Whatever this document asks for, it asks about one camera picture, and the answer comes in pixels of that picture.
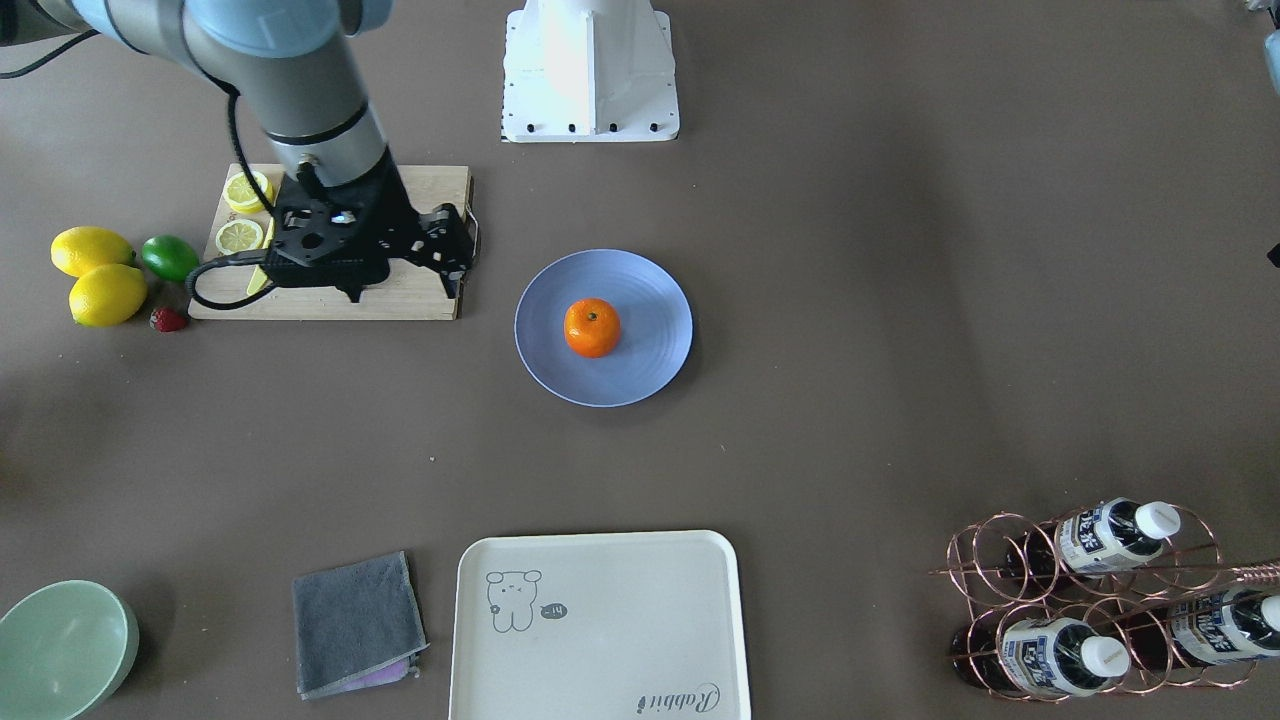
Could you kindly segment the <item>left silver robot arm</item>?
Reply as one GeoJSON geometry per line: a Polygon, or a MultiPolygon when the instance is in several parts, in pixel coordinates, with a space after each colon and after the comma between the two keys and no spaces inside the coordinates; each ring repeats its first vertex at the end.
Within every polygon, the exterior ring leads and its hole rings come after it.
{"type": "Polygon", "coordinates": [[[1244,9],[1252,13],[1263,13],[1272,28],[1263,41],[1263,63],[1268,73],[1268,81],[1275,94],[1280,90],[1279,69],[1279,1],[1242,1],[1244,9]]]}

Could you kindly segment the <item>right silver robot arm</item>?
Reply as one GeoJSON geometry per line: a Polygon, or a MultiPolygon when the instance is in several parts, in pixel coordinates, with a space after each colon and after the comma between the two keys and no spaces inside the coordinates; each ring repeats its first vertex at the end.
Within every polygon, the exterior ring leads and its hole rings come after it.
{"type": "Polygon", "coordinates": [[[271,141],[285,178],[269,205],[265,249],[233,252],[186,278],[260,266],[265,291],[332,287],[352,302],[396,259],[435,272],[456,299],[474,264],[465,215],[410,201],[348,37],[375,29],[389,1],[5,1],[3,44],[101,35],[166,58],[243,99],[271,141]]]}

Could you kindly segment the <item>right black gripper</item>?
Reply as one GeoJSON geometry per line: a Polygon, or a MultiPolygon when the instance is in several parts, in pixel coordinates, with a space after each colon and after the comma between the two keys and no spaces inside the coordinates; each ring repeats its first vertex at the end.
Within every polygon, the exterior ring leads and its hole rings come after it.
{"type": "Polygon", "coordinates": [[[419,214],[392,160],[344,184],[326,186],[315,161],[302,161],[274,206],[275,238],[262,260],[282,288],[334,287],[356,302],[385,281],[390,260],[435,272],[448,299],[460,299],[474,266],[474,233],[452,202],[419,214]]]}

